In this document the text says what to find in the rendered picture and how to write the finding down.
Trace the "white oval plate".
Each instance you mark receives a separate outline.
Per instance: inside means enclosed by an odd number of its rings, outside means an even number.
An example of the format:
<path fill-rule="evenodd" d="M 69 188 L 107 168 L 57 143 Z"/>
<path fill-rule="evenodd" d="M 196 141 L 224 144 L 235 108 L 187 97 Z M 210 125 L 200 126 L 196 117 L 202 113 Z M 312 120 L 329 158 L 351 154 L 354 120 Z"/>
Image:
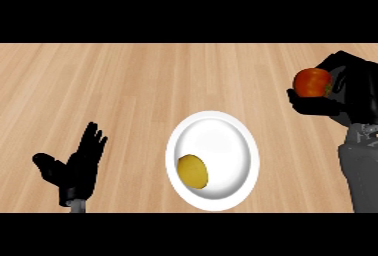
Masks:
<path fill-rule="evenodd" d="M 179 159 L 196 155 L 204 162 L 209 183 L 191 188 L 178 173 Z M 182 199 L 199 209 L 224 211 L 249 197 L 259 178 L 261 155 L 244 123 L 221 111 L 202 111 L 176 126 L 166 149 L 166 169 Z"/>

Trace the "yellow potato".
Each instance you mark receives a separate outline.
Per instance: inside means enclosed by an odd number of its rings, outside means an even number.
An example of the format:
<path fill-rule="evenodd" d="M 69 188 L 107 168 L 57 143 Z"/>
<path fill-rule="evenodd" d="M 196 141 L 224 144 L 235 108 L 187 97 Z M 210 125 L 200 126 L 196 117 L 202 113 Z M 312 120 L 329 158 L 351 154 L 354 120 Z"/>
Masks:
<path fill-rule="evenodd" d="M 209 184 L 209 172 L 202 158 L 196 155 L 185 155 L 178 161 L 178 174 L 184 184 L 203 189 Z"/>

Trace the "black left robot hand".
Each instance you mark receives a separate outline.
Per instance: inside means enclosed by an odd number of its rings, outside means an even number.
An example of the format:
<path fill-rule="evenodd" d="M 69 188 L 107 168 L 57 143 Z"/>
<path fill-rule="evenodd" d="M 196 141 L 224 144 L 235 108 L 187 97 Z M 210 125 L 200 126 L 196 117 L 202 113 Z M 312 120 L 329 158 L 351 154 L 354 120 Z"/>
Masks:
<path fill-rule="evenodd" d="M 67 163 L 46 153 L 33 156 L 44 179 L 58 187 L 63 207 L 72 207 L 76 200 L 86 201 L 92 197 L 107 141 L 98 124 L 91 122 Z"/>

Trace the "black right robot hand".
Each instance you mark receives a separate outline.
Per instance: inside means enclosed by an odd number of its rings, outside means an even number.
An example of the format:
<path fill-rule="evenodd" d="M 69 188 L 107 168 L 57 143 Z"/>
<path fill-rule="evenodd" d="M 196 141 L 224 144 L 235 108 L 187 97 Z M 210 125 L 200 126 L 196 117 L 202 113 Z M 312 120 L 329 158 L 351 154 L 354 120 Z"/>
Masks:
<path fill-rule="evenodd" d="M 378 125 L 378 63 L 345 51 L 331 54 L 318 68 L 334 78 L 329 97 L 302 98 L 287 90 L 295 110 L 305 115 L 329 116 L 342 125 Z"/>

